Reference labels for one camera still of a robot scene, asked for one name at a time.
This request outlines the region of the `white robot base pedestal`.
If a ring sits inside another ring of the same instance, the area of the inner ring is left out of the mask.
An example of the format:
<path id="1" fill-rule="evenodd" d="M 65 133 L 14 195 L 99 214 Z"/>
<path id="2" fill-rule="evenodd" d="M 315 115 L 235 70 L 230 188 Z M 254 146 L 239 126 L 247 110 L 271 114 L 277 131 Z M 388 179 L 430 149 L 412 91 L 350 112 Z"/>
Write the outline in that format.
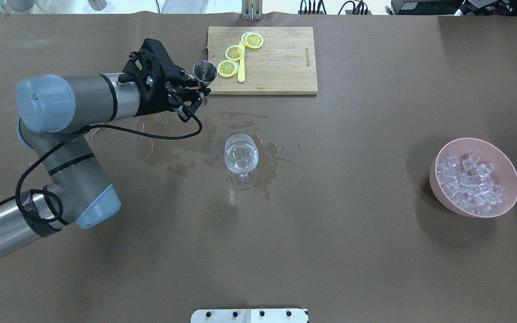
<path id="1" fill-rule="evenodd" d="M 199 309 L 191 315 L 191 323 L 309 323 L 307 309 Z"/>

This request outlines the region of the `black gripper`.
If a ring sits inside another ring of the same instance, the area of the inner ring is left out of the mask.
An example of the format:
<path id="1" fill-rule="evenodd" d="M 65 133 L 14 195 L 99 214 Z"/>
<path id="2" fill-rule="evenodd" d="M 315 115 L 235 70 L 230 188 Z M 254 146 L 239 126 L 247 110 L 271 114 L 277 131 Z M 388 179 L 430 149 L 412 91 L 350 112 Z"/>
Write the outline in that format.
<path id="1" fill-rule="evenodd" d="M 135 84 L 138 105 L 134 116 L 174 112 L 182 122 L 189 121 L 207 104 L 211 88 L 179 68 L 158 39 L 144 39 L 141 48 L 129 55 L 118 78 L 119 84 Z"/>

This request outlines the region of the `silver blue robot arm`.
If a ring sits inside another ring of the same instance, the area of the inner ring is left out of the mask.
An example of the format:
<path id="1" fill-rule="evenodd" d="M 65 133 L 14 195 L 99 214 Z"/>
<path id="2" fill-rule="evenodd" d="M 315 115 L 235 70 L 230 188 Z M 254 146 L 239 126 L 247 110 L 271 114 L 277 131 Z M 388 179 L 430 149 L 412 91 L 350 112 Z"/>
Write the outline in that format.
<path id="1" fill-rule="evenodd" d="M 19 141 L 38 155 L 19 178 L 11 197 L 0 202 L 0 259 L 75 223 L 88 229 L 121 208 L 111 181 L 84 135 L 113 129 L 160 140 L 164 136 L 111 125 L 119 119 L 176 113 L 193 119 L 206 103 L 217 67 L 199 61 L 192 72 L 176 65 L 157 39 L 145 39 L 121 72 L 43 75 L 21 80 L 16 89 Z"/>

